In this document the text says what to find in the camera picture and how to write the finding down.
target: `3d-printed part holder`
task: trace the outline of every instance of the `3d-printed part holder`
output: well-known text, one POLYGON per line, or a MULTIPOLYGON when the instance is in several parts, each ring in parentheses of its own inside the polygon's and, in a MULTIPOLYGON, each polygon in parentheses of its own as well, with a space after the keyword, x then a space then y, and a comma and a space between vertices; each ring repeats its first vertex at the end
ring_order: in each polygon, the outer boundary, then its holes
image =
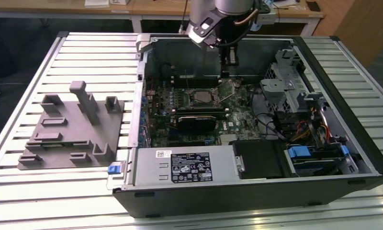
POLYGON ((69 86, 78 102, 62 102, 58 95, 45 95, 44 112, 18 169, 97 167, 114 161, 123 101, 117 97, 96 101, 85 86, 84 81, 73 81, 69 86))

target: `motherboard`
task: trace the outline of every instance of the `motherboard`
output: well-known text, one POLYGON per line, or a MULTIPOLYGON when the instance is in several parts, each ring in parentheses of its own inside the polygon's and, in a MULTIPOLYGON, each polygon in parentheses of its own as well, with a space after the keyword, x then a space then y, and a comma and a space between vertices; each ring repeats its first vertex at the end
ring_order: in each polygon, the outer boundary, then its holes
POLYGON ((185 77, 153 83, 146 94, 151 147, 229 145, 261 138, 250 107, 254 88, 243 79, 198 82, 185 77))

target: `wooden cabinet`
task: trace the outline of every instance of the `wooden cabinet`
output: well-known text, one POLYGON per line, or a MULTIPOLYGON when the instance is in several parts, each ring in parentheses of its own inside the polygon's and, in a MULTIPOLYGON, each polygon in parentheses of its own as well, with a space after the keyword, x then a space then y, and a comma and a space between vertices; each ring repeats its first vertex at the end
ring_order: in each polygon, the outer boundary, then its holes
POLYGON ((316 0, 326 13, 314 35, 335 35, 367 67, 383 49, 383 0, 316 0))

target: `barcode sticker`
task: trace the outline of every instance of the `barcode sticker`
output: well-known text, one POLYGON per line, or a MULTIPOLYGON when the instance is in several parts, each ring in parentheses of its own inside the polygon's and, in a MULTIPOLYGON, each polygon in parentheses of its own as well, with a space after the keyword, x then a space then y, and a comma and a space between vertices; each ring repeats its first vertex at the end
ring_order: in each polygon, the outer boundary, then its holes
POLYGON ((157 150, 155 157, 157 158, 169 158, 171 155, 171 150, 157 150))

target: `copper pipe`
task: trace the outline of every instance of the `copper pipe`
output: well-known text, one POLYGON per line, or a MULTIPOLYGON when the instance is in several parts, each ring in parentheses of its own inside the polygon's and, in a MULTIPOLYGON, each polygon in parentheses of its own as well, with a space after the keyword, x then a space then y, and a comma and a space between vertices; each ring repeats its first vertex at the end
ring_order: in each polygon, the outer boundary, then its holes
POLYGON ((258 12, 259 12, 258 9, 253 10, 250 15, 245 19, 242 19, 239 22, 234 22, 234 25, 235 26, 245 25, 257 16, 258 12))

